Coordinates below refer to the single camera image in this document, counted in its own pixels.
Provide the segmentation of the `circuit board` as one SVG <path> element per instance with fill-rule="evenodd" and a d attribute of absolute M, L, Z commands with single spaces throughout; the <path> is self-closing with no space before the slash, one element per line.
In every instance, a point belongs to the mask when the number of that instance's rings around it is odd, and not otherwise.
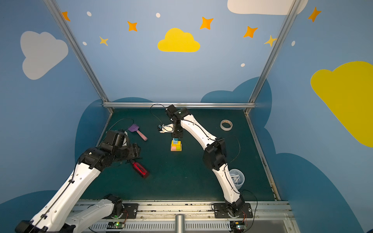
<path fill-rule="evenodd" d="M 243 233 L 246 225 L 243 221 L 230 221 L 230 233 Z"/>
<path fill-rule="evenodd" d="M 107 230 L 122 230 L 125 228 L 124 222 L 108 222 Z"/>

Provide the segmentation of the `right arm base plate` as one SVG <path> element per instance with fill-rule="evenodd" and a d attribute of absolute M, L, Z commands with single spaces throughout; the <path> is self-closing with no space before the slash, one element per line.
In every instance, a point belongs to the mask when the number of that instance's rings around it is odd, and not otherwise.
<path fill-rule="evenodd" d="M 213 203 L 211 208 L 214 212 L 215 218 L 253 218 L 254 210 L 249 203 L 245 203 L 243 208 L 235 215 L 231 215 L 228 211 L 226 203 Z"/>

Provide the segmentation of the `left circuit board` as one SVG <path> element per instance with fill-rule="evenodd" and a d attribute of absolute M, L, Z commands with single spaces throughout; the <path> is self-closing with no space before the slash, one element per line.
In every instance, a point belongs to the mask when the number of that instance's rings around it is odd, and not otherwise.
<path fill-rule="evenodd" d="M 122 230 L 125 228 L 124 222 L 108 222 L 107 230 Z"/>

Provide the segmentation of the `white tape roll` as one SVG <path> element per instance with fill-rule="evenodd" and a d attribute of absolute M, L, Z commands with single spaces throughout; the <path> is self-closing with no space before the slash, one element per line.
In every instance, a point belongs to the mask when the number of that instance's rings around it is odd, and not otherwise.
<path fill-rule="evenodd" d="M 231 131 L 233 128 L 233 123 L 228 119 L 224 119 L 220 122 L 220 128 L 224 131 Z"/>

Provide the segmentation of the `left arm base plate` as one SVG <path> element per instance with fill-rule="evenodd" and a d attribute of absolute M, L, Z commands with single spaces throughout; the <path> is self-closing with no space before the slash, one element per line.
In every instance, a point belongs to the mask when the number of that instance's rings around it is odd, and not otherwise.
<path fill-rule="evenodd" d="M 115 204 L 112 214 L 107 219 L 135 219 L 138 207 L 137 203 Z"/>

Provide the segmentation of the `right circuit board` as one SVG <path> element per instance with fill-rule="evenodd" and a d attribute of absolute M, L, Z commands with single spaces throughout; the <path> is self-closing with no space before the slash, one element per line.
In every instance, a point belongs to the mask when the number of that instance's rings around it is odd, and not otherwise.
<path fill-rule="evenodd" d="M 243 221 L 230 221 L 230 233 L 243 233 L 246 225 Z"/>

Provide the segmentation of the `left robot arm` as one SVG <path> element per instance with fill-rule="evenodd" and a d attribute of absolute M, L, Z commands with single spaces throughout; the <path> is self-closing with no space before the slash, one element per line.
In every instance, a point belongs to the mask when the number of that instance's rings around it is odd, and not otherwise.
<path fill-rule="evenodd" d="M 87 149 L 79 157 L 57 193 L 31 220 L 22 220 L 15 227 L 16 233 L 81 233 L 105 217 L 128 217 L 122 199 L 112 194 L 78 215 L 70 216 L 85 190 L 106 168 L 114 162 L 134 163 L 139 158 L 141 148 L 130 142 L 126 132 L 109 131 L 108 134 L 98 147 Z"/>

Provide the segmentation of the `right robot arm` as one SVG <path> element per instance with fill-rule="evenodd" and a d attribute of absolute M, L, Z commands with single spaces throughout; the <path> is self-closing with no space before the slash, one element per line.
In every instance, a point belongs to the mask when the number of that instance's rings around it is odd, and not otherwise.
<path fill-rule="evenodd" d="M 222 188 L 224 201 L 230 216 L 237 217 L 242 212 L 245 200 L 236 188 L 228 169 L 225 140 L 209 133 L 186 108 L 166 107 L 166 114 L 172 122 L 172 136 L 181 138 L 188 131 L 204 150 L 203 162 L 213 171 Z"/>

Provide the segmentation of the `light blue mug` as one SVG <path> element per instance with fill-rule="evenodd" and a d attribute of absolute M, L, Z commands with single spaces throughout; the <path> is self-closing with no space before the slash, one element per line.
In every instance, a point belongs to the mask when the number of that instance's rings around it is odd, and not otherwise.
<path fill-rule="evenodd" d="M 230 170 L 229 174 L 232 178 L 232 181 L 233 181 L 236 189 L 241 189 L 241 187 L 243 186 L 243 184 L 245 182 L 244 174 L 240 170 L 237 170 L 237 169 Z"/>

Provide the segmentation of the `aluminium cage frame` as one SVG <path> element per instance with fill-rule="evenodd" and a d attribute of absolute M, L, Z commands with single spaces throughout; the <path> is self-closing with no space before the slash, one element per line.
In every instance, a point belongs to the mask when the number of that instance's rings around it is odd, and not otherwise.
<path fill-rule="evenodd" d="M 65 36 L 67 42 L 69 43 L 71 49 L 75 53 L 78 61 L 80 62 L 81 66 L 83 67 L 85 73 L 87 74 L 88 78 L 90 79 L 91 83 L 93 84 L 96 92 L 100 96 L 103 101 L 103 107 L 107 108 L 110 114 L 113 114 L 114 109 L 117 108 L 151 108 L 152 105 L 154 106 L 169 106 L 174 105 L 177 108 L 214 108 L 214 109 L 244 109 L 245 113 L 248 114 L 252 108 L 255 108 L 255 101 L 271 71 L 273 64 L 280 52 L 280 49 L 298 15 L 298 9 L 301 8 L 301 4 L 303 1 L 293 1 L 290 5 L 289 12 L 287 13 L 285 20 L 280 28 L 277 41 L 273 46 L 269 57 L 265 63 L 264 69 L 251 93 L 249 101 L 247 103 L 178 103 L 178 102 L 156 102 L 156 103 L 146 103 L 146 102 L 111 102 L 106 95 L 102 85 L 99 82 L 96 74 L 93 71 L 93 68 L 89 64 L 86 56 L 84 55 L 82 49 L 78 45 L 77 39 L 75 38 L 71 28 L 69 27 L 68 23 L 62 16 L 62 12 L 57 4 L 56 1 L 44 1 L 46 7 L 48 8 L 49 12 L 53 16 L 56 24 L 59 26 L 61 32 Z"/>

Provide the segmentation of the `aluminium front rail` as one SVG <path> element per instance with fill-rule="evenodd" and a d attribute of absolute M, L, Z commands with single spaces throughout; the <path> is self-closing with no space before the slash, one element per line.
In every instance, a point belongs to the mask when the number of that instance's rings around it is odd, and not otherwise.
<path fill-rule="evenodd" d="M 139 204 L 137 217 L 135 220 L 143 221 L 170 221 L 175 219 L 178 214 L 185 215 L 188 221 L 239 221 L 248 223 L 250 219 L 254 223 L 257 221 L 269 221 L 282 219 L 286 224 L 288 232 L 298 233 L 299 226 L 292 214 L 290 205 L 287 202 L 246 202 L 254 210 L 253 218 L 215 218 L 211 208 L 212 202 L 207 201 L 188 201 L 188 202 L 164 202 L 164 201 L 146 201 L 146 202 L 129 202 Z M 113 222 L 124 222 L 130 219 L 110 219 Z"/>

